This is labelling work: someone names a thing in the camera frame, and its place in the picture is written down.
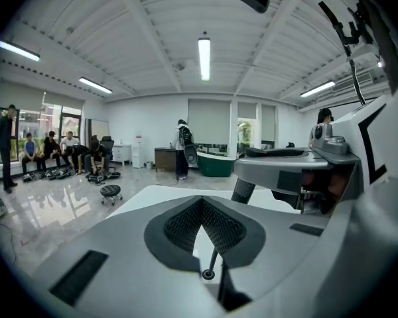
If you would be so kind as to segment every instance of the window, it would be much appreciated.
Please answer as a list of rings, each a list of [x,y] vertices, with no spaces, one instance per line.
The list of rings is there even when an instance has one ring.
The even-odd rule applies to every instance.
[[[7,115],[7,109],[0,107],[0,118]],[[31,133],[36,143],[37,154],[50,131],[54,131],[57,143],[72,131],[76,138],[80,137],[81,110],[61,105],[43,103],[40,111],[17,110],[11,134],[11,161],[18,161],[27,141],[27,133]]]

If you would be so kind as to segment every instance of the backpack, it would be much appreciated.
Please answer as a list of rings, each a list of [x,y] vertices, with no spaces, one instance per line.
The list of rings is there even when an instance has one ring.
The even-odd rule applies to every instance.
[[[180,145],[188,146],[193,144],[193,134],[188,127],[180,127],[178,135],[180,136]]]

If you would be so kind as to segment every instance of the man in black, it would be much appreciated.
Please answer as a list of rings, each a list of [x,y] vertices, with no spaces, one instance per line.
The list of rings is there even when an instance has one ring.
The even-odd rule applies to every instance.
[[[50,131],[48,133],[48,137],[45,138],[44,144],[42,146],[42,158],[44,160],[47,159],[55,159],[56,165],[60,168],[60,147],[56,141],[54,141],[54,131]],[[65,164],[69,165],[69,160],[67,156],[62,157],[65,161]]]
[[[96,162],[101,162],[101,170],[99,173],[103,173],[103,171],[107,172],[109,169],[109,161],[109,152],[105,146],[101,145],[98,140],[93,140],[90,143],[90,153],[84,157],[84,169],[86,172],[91,173],[93,166],[93,174],[97,174],[98,168]]]
[[[17,185],[11,178],[11,137],[15,113],[15,106],[10,105],[7,114],[0,119],[0,155],[3,164],[3,187],[7,193],[12,193],[11,187]]]
[[[69,156],[71,167],[78,170],[77,174],[81,174],[84,158],[90,152],[90,149],[84,145],[75,145],[66,147],[65,152]]]

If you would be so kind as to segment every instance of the fluorescent ceiling light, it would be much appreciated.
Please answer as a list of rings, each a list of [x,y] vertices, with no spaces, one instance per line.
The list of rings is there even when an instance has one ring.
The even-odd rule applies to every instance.
[[[108,89],[106,87],[103,87],[101,85],[98,85],[97,83],[92,82],[90,80],[87,80],[86,78],[80,78],[79,81],[82,82],[82,83],[86,83],[87,85],[90,85],[90,86],[92,86],[94,88],[97,88],[98,90],[100,90],[102,92],[105,92],[105,93],[108,93],[108,94],[112,93],[112,91],[110,89]]]
[[[315,87],[315,88],[313,88],[313,89],[301,94],[300,96],[303,97],[303,98],[309,97],[312,94],[324,91],[325,89],[328,89],[329,87],[333,87],[335,85],[336,84],[333,81],[329,81],[329,82],[324,83],[323,85],[317,86],[317,87]]]
[[[199,38],[199,61],[200,75],[202,80],[210,81],[210,65],[211,65],[211,39]]]
[[[34,61],[40,61],[40,56],[38,56],[37,54],[29,52],[28,50],[25,50],[21,47],[13,45],[13,44],[8,44],[7,42],[0,41],[0,47],[4,48],[5,50],[10,50],[11,52],[20,54],[21,56],[24,56],[25,58],[28,58],[28,59],[31,59]]]

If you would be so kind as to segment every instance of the white ceiling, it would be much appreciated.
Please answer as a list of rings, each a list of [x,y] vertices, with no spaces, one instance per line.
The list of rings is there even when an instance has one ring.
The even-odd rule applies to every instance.
[[[252,95],[301,107],[351,99],[350,87],[299,96],[350,75],[321,1],[348,32],[347,7],[355,9],[356,0],[270,0],[263,15],[239,0],[27,0],[0,39],[41,59],[0,49],[0,62],[43,84],[61,83],[75,97],[89,91],[78,82],[84,76],[112,89],[112,95],[90,91],[109,101],[180,92]],[[204,31],[212,41],[210,81],[201,81],[198,65]],[[387,89],[376,64],[366,51],[356,60],[358,72],[382,77],[368,81],[364,92],[371,95]]]

